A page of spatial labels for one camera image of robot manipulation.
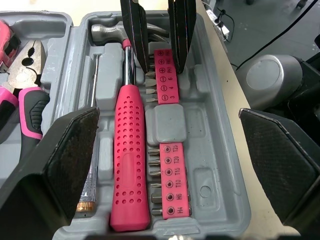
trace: tool kit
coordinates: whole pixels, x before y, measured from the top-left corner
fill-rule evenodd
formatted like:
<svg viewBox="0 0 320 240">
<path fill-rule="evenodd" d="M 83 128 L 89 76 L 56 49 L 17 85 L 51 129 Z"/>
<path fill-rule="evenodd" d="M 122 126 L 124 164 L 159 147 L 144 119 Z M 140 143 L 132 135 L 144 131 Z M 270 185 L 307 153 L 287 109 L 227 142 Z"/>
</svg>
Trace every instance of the tool kit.
<svg viewBox="0 0 320 240">
<path fill-rule="evenodd" d="M 0 190 L 16 166 L 48 142 L 55 120 L 99 109 L 75 215 L 65 214 L 59 229 L 51 228 L 54 240 L 106 233 L 204 239 L 239 236 L 249 225 L 205 24 L 195 3 L 176 2 L 169 1 L 168 11 L 145 12 L 132 0 L 121 1 L 122 13 L 90 13 L 79 27 L 64 13 L 0 12 L 11 46 L 5 56 L 13 59 L 0 59 L 0 110 L 6 113 L 0 120 Z M 83 143 L 71 148 L 77 152 L 68 150 L 70 158 L 88 154 Z M 65 192 L 58 186 L 64 188 L 55 185 L 56 192 Z"/>
</svg>

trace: pliers jaw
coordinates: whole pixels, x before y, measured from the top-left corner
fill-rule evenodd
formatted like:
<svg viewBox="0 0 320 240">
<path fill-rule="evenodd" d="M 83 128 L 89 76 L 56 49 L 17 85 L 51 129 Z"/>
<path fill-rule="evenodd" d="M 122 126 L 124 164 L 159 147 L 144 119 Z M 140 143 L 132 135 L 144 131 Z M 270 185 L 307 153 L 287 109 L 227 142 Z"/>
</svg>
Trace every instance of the pliers jaw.
<svg viewBox="0 0 320 240">
<path fill-rule="evenodd" d="M 46 53 L 41 41 L 28 41 L 8 69 L 7 83 L 14 89 L 38 87 L 45 62 Z"/>
</svg>

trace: power strip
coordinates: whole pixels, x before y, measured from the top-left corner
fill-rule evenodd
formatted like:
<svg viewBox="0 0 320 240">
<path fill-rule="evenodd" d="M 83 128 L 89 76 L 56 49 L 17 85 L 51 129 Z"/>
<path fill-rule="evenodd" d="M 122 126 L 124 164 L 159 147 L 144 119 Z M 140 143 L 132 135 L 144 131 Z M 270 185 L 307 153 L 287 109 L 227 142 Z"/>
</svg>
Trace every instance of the power strip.
<svg viewBox="0 0 320 240">
<path fill-rule="evenodd" d="M 216 26 L 216 28 L 218 29 L 218 34 L 220 35 L 220 37 L 223 39 L 223 41 L 225 42 L 226 39 L 228 39 L 229 37 L 229 29 L 223 25 L 223 27 L 218 26 L 219 23 L 216 23 L 215 20 L 218 18 L 212 11 L 211 9 L 208 9 L 206 11 L 206 13 L 208 14 L 211 22 Z"/>
</svg>

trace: screwdriver bit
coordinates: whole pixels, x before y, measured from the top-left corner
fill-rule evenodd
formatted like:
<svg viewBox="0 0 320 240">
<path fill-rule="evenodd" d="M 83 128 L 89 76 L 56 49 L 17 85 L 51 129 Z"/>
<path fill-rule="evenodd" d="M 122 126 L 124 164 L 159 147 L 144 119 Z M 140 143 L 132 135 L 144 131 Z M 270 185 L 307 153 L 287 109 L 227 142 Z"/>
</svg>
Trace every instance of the screwdriver bit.
<svg viewBox="0 0 320 240">
<path fill-rule="evenodd" d="M 145 94 L 156 94 L 156 93 L 157 93 L 156 89 L 148 88 L 145 90 Z"/>
<path fill-rule="evenodd" d="M 159 177 L 159 176 L 161 176 L 161 171 L 151 171 L 150 176 L 151 177 Z"/>
<path fill-rule="evenodd" d="M 150 160 L 148 161 L 149 166 L 159 166 L 160 165 L 160 159 Z"/>
<path fill-rule="evenodd" d="M 145 75 L 148 78 L 155 78 L 156 77 L 156 72 L 155 71 L 148 71 Z"/>
<path fill-rule="evenodd" d="M 162 194 L 161 192 L 154 192 L 151 194 L 151 201 L 154 204 L 160 204 L 162 203 Z M 188 191 L 188 202 L 191 201 L 190 192 Z"/>
<path fill-rule="evenodd" d="M 145 101 L 146 101 L 147 103 L 156 103 L 156 102 L 158 102 L 158 98 L 154 98 L 154 97 L 152 97 L 152 98 L 147 98 Z"/>
<path fill-rule="evenodd" d="M 152 208 L 151 213 L 153 216 L 162 216 L 163 210 L 161 207 L 155 207 Z M 192 208 L 191 205 L 189 204 L 189 215 L 192 215 Z"/>
<path fill-rule="evenodd" d="M 161 183 L 151 183 L 150 187 L 152 189 L 159 189 L 159 188 L 161 188 Z"/>
<path fill-rule="evenodd" d="M 157 81 L 155 79 L 147 78 L 145 80 L 145 87 L 146 88 L 153 87 L 153 86 L 156 86 L 156 85 L 157 85 Z"/>
<path fill-rule="evenodd" d="M 148 149 L 148 154 L 149 155 L 159 155 L 160 154 L 160 149 L 159 148 L 149 148 Z"/>
</svg>

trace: gray machine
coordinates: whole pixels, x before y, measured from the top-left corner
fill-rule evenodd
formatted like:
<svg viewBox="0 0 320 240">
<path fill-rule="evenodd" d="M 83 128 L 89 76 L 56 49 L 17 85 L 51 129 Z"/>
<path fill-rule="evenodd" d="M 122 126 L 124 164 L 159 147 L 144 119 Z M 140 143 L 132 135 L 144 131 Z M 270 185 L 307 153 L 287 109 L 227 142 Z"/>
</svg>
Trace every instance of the gray machine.
<svg viewBox="0 0 320 240">
<path fill-rule="evenodd" d="M 265 110 L 291 96 L 302 83 L 302 68 L 290 55 L 263 55 L 235 72 L 252 109 Z"/>
</svg>

